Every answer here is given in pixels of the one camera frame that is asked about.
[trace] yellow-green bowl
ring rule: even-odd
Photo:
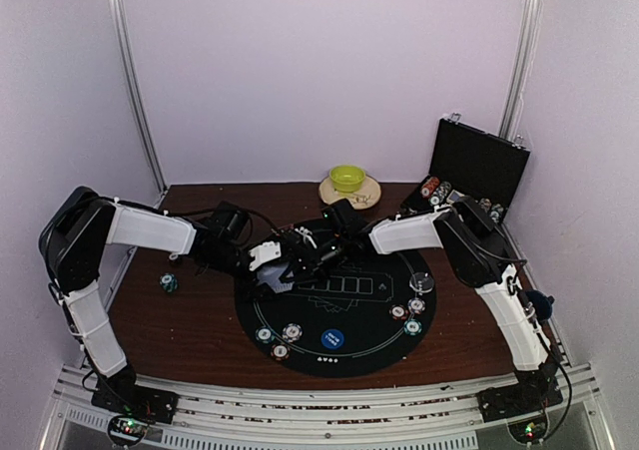
[[[354,193],[361,187],[361,183],[366,179],[366,173],[357,166],[337,166],[332,168],[330,173],[332,186],[341,193]]]

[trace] white poker chip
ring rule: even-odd
[[[290,323],[282,331],[282,338],[286,342],[296,342],[302,337],[302,327],[296,323]]]
[[[274,345],[271,349],[271,357],[278,362],[289,358],[289,354],[289,348],[282,344]]]
[[[404,320],[408,317],[408,310],[403,305],[394,305],[390,308],[390,316],[395,320]]]
[[[408,308],[412,313],[421,314],[426,309],[426,304],[420,298],[412,298],[408,301]]]
[[[262,327],[256,330],[256,339],[261,343],[271,343],[275,338],[275,335],[268,327]]]
[[[421,323],[418,320],[407,320],[403,325],[403,331],[411,336],[418,335],[421,332]]]

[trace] wooden table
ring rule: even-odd
[[[363,212],[393,215],[414,187],[384,184],[382,198]],[[276,225],[320,216],[318,184],[173,186],[163,209],[212,208],[220,200],[262,212]],[[256,220],[254,239],[269,231]],[[437,282],[437,312],[427,336],[405,360],[355,378],[326,379],[288,370],[259,352],[235,314],[233,280],[191,261],[169,267],[165,252],[139,249],[111,308],[116,335],[142,374],[216,385],[270,389],[362,389],[452,382],[512,371],[510,351],[481,298],[454,277],[443,250],[422,252]],[[180,288],[167,295],[160,276],[172,272]]]

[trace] round wooden board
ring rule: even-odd
[[[328,205],[346,198],[357,211],[363,211],[364,209],[372,208],[379,202],[379,199],[381,199],[381,186],[375,179],[366,176],[357,192],[341,193],[332,186],[330,178],[326,178],[319,185],[319,197]]]

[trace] blue poker chip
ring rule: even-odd
[[[407,335],[416,336],[421,332],[421,322],[419,320],[407,320],[403,325],[403,331]]]
[[[256,339],[261,343],[271,343],[276,339],[276,336],[268,327],[262,327],[256,330]]]

